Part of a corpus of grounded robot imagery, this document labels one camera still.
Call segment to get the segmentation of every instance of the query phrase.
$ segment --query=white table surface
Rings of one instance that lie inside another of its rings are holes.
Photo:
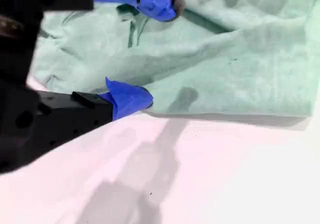
[[[319,133],[318,111],[135,114],[0,176],[0,223],[319,224]]]

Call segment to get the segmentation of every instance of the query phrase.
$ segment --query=screw hole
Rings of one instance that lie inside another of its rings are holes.
[[[32,113],[29,111],[24,111],[16,118],[15,125],[19,129],[24,129],[30,127],[33,121],[34,116],[32,115]]]

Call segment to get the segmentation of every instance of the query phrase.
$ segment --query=mint green towel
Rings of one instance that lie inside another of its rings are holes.
[[[155,114],[312,114],[318,0],[185,1],[184,15],[166,23],[122,21],[115,4],[49,13],[32,75],[64,93],[105,92],[105,76],[144,86]]]

